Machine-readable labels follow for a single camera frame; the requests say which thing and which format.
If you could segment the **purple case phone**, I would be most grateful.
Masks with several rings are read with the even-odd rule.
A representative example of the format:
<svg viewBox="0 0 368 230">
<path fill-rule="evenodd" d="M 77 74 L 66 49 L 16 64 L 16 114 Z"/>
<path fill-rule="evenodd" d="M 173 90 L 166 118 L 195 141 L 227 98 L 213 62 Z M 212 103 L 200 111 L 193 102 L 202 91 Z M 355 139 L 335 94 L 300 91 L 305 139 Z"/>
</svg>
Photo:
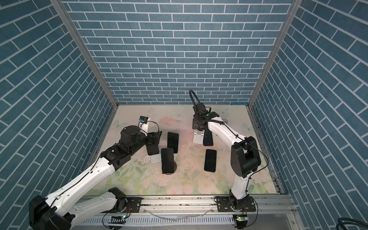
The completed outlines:
<svg viewBox="0 0 368 230">
<path fill-rule="evenodd" d="M 204 138 L 203 138 L 203 145 L 204 146 L 213 146 L 213 135 L 210 130 L 205 130 Z"/>
</svg>

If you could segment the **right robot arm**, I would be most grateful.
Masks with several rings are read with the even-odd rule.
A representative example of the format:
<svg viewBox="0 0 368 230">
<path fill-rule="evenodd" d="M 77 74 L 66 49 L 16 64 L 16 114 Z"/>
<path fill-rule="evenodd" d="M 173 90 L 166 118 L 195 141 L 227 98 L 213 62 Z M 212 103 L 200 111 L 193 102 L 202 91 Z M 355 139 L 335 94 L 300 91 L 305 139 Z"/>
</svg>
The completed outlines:
<svg viewBox="0 0 368 230">
<path fill-rule="evenodd" d="M 193 105 L 193 129 L 209 130 L 223 140 L 231 150 L 230 163 L 236 174 L 229 192 L 229 203 L 234 210 L 240 210 L 248 201 L 250 179 L 261 165 L 261 158 L 255 138 L 246 137 L 229 127 L 223 119 L 203 103 Z"/>
</svg>

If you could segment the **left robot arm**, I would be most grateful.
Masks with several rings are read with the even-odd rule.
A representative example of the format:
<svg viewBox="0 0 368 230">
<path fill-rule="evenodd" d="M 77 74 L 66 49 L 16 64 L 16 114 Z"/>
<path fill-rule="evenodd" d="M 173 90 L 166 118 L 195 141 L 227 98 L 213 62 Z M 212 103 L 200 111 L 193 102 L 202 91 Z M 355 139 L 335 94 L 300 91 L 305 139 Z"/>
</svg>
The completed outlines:
<svg viewBox="0 0 368 230">
<path fill-rule="evenodd" d="M 127 126 L 120 141 L 103 151 L 84 172 L 46 197 L 37 195 L 29 202 L 29 225 L 34 230 L 70 230 L 102 212 L 129 213 L 126 195 L 118 188 L 109 189 L 97 198 L 79 203 L 88 191 L 116 172 L 143 146 L 155 148 L 162 131 L 148 132 L 147 124 Z"/>
</svg>

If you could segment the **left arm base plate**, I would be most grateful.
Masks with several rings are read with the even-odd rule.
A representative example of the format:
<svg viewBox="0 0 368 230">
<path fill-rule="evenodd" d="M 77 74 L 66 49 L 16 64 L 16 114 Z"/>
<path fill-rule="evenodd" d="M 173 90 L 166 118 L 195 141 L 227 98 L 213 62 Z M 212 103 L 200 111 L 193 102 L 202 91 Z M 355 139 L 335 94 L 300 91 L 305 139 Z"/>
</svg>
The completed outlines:
<svg viewBox="0 0 368 230">
<path fill-rule="evenodd" d="M 123 213 L 139 213 L 141 207 L 142 198 L 141 197 L 127 197 Z"/>
</svg>

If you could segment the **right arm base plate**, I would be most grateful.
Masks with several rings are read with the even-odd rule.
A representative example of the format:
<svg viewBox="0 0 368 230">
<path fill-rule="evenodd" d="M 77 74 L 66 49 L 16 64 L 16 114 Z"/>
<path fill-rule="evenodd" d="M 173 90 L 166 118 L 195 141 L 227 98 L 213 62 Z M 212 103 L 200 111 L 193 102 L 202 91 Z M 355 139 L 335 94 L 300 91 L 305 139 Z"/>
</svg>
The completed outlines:
<svg viewBox="0 0 368 230">
<path fill-rule="evenodd" d="M 218 212 L 256 212 L 255 202 L 251 197 L 236 200 L 232 196 L 215 196 Z"/>
</svg>

